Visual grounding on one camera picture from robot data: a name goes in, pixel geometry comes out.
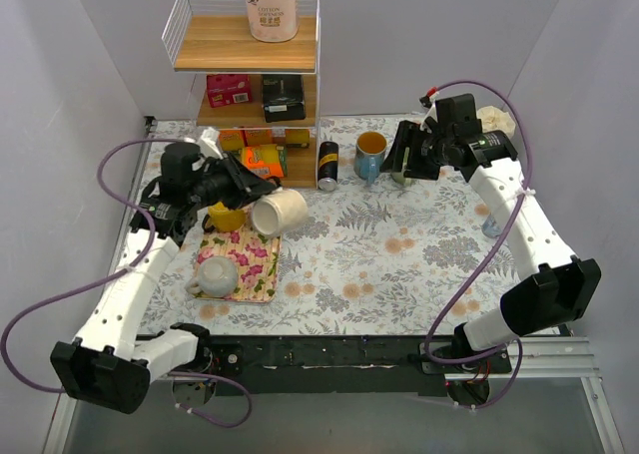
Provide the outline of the blue butterfly ceramic mug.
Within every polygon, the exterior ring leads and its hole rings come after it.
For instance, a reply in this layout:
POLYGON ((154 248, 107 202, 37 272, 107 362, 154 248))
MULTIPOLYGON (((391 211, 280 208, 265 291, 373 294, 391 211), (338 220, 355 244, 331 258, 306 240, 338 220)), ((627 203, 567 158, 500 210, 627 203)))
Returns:
POLYGON ((387 141, 378 132, 365 132, 356 140, 353 169, 368 186, 371 186, 380 174, 386 148, 387 141))

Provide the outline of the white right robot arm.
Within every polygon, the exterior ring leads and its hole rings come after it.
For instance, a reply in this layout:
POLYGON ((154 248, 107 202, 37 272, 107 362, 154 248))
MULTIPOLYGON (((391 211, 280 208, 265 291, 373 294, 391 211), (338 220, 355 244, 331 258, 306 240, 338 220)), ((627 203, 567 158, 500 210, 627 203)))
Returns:
POLYGON ((497 308, 456 327, 453 363, 474 371, 488 349, 580 319, 601 279, 594 259, 581 259, 559 236, 528 186, 517 151, 501 130, 486 132, 472 95, 420 100, 422 124, 399 124, 384 173, 437 180, 442 167, 459 171, 479 194, 505 236, 520 281, 497 308))

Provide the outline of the light green mug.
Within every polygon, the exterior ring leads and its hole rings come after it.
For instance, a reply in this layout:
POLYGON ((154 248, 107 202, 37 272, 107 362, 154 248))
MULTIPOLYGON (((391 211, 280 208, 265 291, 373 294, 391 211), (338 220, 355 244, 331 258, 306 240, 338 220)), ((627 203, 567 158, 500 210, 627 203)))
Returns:
POLYGON ((393 181, 400 186, 410 186, 413 182, 413 179, 407 178, 402 172, 393 172, 391 173, 391 178, 393 181))

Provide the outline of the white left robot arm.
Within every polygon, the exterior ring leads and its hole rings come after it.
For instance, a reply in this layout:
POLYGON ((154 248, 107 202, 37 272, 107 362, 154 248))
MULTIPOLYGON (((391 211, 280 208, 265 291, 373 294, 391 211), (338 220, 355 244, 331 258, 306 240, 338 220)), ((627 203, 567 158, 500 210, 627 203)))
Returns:
POLYGON ((116 279, 73 341, 57 342, 51 352, 66 394, 130 414, 156 379, 174 370, 205 372, 213 362, 208 330, 178 323, 140 341, 147 305, 199 211, 216 203, 242 209, 278 188, 230 155, 206 158, 194 143, 167 145, 160 173, 143 189, 131 219, 116 279))

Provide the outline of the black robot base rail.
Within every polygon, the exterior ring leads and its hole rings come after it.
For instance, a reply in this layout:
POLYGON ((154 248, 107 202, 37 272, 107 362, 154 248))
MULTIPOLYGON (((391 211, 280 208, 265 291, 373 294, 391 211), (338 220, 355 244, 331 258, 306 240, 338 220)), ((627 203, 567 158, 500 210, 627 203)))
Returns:
POLYGON ((205 335, 195 371, 253 394, 408 393, 444 397, 448 378, 475 383, 511 372, 502 349, 483 365, 440 365, 421 335, 205 335))

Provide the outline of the cream ceramic mug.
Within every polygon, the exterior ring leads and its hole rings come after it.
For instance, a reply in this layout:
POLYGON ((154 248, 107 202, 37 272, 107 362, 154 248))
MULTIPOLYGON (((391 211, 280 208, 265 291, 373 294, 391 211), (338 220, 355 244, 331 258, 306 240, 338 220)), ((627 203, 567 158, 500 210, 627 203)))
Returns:
POLYGON ((301 227, 309 218, 305 198, 296 190, 276 189, 251 208, 253 229, 266 237, 277 237, 301 227))

